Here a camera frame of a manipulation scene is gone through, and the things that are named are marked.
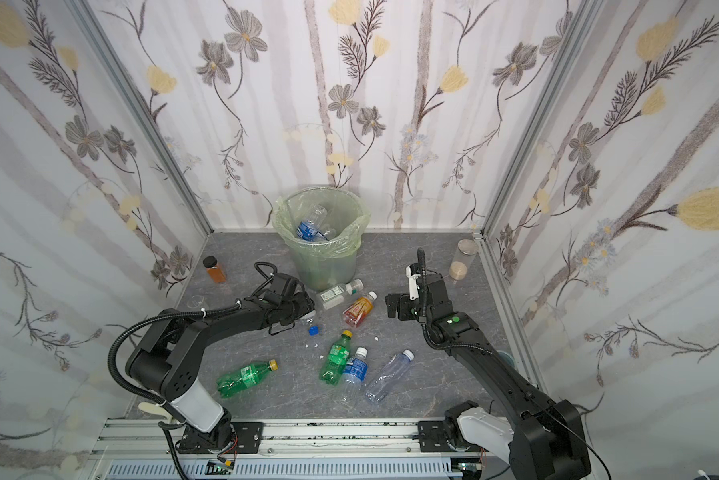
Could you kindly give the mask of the Pocari Sweat bottle white cap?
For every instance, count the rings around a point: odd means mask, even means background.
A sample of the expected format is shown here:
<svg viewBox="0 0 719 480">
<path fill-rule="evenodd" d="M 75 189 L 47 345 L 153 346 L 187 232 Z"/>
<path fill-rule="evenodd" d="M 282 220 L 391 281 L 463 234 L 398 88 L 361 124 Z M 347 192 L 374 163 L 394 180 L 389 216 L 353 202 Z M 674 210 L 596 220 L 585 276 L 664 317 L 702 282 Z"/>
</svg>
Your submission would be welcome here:
<svg viewBox="0 0 719 480">
<path fill-rule="evenodd" d="M 327 214 L 327 209 L 320 204 L 310 206 L 297 227 L 298 237 L 301 240 L 313 242 L 319 236 L 321 225 Z"/>
</svg>

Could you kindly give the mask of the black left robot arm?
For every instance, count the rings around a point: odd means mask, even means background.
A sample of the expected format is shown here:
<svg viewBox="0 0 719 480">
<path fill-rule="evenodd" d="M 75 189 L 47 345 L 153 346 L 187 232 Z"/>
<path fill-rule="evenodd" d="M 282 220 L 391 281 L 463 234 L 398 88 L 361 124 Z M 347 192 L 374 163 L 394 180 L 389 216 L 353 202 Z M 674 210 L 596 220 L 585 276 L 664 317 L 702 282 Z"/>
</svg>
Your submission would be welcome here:
<svg viewBox="0 0 719 480">
<path fill-rule="evenodd" d="M 236 432 L 228 411 L 198 378 L 205 349 L 241 333 L 291 326 L 314 312 L 302 283 L 275 273 L 229 307 L 167 309 L 130 326 L 113 341 L 107 368 L 120 387 L 185 425 L 180 452 L 218 453 L 233 444 Z"/>
</svg>

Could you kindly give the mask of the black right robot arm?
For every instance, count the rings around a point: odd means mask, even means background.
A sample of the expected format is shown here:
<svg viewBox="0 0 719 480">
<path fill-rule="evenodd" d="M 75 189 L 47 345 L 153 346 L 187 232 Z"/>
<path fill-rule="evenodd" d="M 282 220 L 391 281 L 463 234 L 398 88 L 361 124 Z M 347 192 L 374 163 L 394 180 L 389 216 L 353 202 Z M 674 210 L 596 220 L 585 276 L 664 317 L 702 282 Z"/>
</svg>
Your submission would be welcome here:
<svg viewBox="0 0 719 480">
<path fill-rule="evenodd" d="M 405 294 L 385 296 L 387 316 L 415 320 L 427 345 L 445 352 L 503 406 L 505 419 L 475 402 L 447 414 L 451 435 L 487 450 L 517 479 L 583 479 L 591 458 L 579 410 L 555 401 L 511 367 L 489 344 L 477 322 L 453 309 L 441 278 L 417 278 Z"/>
</svg>

